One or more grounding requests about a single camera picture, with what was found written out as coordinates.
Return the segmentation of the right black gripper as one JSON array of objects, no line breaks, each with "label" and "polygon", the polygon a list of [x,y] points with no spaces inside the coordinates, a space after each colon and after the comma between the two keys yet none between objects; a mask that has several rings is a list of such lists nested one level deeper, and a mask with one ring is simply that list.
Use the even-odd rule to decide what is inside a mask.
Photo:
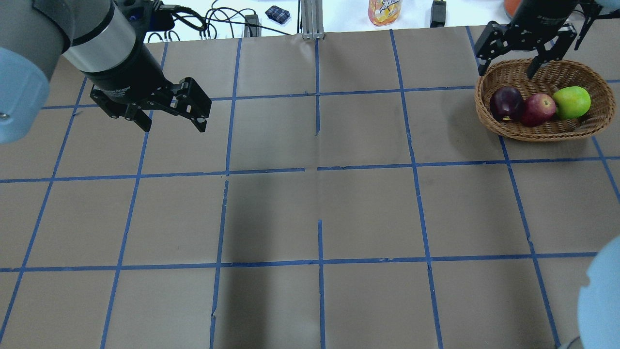
[{"label": "right black gripper", "polygon": [[[528,79],[544,64],[562,60],[577,36],[575,27],[567,23],[577,4],[577,0],[522,0],[509,24],[488,22],[474,44],[479,75],[512,49],[537,49],[527,68]],[[546,49],[544,44],[551,40],[555,43]]]}]

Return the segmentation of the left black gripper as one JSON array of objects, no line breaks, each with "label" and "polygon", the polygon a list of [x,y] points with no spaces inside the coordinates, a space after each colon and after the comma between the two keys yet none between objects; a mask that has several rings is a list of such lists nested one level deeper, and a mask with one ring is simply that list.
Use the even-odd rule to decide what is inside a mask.
[{"label": "left black gripper", "polygon": [[119,66],[89,74],[90,97],[111,118],[124,118],[144,132],[152,119],[145,113],[160,110],[191,121],[206,132],[212,101],[198,82],[186,77],[173,84],[146,46],[136,46]]}]

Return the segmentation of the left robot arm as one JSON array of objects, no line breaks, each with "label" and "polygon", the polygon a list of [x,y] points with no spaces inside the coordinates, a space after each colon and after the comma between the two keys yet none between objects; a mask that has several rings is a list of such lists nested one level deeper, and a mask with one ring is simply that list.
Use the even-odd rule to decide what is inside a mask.
[{"label": "left robot arm", "polygon": [[108,117],[151,129],[163,111],[206,130],[211,99],[190,77],[166,79],[144,44],[148,32],[173,28],[161,0],[3,0],[1,2],[1,143],[19,141],[49,97],[60,57],[93,83],[90,98]]}]

